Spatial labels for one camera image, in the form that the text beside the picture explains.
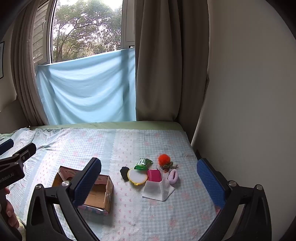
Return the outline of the person's left hand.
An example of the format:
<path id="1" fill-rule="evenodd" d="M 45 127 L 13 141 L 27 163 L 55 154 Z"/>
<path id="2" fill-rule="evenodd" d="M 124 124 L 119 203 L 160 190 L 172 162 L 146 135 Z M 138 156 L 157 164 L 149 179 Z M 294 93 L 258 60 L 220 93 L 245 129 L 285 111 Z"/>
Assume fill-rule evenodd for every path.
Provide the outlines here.
<path id="1" fill-rule="evenodd" d="M 14 227 L 16 229 L 19 228 L 19 221 L 16 217 L 16 214 L 14 212 L 14 208 L 12 204 L 7 200 L 6 201 L 6 214 L 9 217 L 8 218 L 8 223 L 11 227 Z"/>

